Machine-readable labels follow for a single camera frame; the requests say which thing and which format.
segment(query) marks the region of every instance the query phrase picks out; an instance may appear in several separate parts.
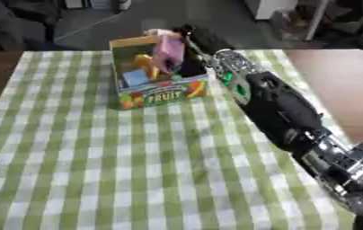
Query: black chair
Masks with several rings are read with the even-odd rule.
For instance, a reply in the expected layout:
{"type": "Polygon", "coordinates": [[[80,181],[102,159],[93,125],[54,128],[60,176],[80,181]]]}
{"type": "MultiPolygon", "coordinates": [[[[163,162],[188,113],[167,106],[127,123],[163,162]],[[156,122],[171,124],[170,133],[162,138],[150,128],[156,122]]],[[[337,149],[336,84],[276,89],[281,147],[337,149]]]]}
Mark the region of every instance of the black chair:
{"type": "Polygon", "coordinates": [[[61,19],[62,2],[59,0],[5,0],[16,17],[39,22],[45,27],[45,39],[54,43],[57,22],[61,19]]]}
{"type": "Polygon", "coordinates": [[[337,5],[349,7],[351,11],[343,16],[337,17],[334,21],[343,22],[360,22],[355,33],[338,31],[343,36],[331,40],[325,47],[330,48],[358,48],[363,49],[363,0],[338,0],[337,5]]]}

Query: green and white tablecloth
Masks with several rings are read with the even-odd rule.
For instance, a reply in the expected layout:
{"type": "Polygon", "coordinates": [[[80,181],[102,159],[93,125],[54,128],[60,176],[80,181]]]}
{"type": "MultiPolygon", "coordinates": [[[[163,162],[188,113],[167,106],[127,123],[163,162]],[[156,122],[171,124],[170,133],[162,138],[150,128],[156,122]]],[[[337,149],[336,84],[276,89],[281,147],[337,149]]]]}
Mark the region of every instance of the green and white tablecloth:
{"type": "MultiPolygon", "coordinates": [[[[341,130],[280,50],[250,51],[341,130]]],[[[349,229],[211,74],[209,96],[111,109],[110,52],[25,52],[0,97],[0,229],[349,229]]]]}

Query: toy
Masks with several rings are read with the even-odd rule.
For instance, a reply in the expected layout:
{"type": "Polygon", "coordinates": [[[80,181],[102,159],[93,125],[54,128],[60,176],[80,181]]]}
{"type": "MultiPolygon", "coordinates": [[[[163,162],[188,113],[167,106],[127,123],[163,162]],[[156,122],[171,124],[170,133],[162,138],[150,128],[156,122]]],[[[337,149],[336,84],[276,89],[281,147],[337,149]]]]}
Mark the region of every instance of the toy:
{"type": "Polygon", "coordinates": [[[123,77],[128,86],[137,86],[149,83],[149,78],[146,76],[146,72],[143,69],[126,72],[123,74],[123,77]]]}
{"type": "Polygon", "coordinates": [[[161,36],[153,54],[154,65],[165,73],[175,73],[184,59],[184,44],[171,36],[161,36]]]}
{"type": "Polygon", "coordinates": [[[133,66],[137,69],[144,69],[151,81],[156,80],[156,77],[159,74],[159,69],[154,66],[153,59],[147,54],[136,55],[133,66]]]}

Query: floor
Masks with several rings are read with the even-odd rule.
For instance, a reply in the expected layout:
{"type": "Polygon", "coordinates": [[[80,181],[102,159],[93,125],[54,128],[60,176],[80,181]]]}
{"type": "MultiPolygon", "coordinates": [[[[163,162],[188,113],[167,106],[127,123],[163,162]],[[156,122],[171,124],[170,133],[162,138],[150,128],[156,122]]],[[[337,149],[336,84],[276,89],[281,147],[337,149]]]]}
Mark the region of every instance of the floor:
{"type": "MultiPolygon", "coordinates": [[[[256,22],[243,0],[132,0],[126,12],[68,10],[59,22],[56,43],[81,50],[105,50],[108,41],[140,36],[153,28],[184,23],[204,26],[239,49],[319,49],[322,42],[283,41],[268,22],[256,22]]],[[[40,39],[43,29],[25,22],[25,34],[40,39]]]]}

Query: cardboard box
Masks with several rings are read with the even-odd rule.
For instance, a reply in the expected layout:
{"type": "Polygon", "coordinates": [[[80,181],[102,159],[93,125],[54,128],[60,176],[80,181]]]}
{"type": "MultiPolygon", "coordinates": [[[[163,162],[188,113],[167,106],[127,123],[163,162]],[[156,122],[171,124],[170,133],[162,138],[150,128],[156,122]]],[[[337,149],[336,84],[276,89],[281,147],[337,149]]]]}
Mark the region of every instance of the cardboard box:
{"type": "Polygon", "coordinates": [[[147,84],[127,86],[123,73],[136,70],[132,67],[135,56],[138,54],[151,55],[157,41],[159,41],[158,37],[149,36],[110,42],[116,109],[130,110],[167,102],[178,102],[204,96],[207,93],[207,71],[187,47],[181,71],[178,73],[182,76],[181,79],[163,81],[159,79],[147,84]]]}

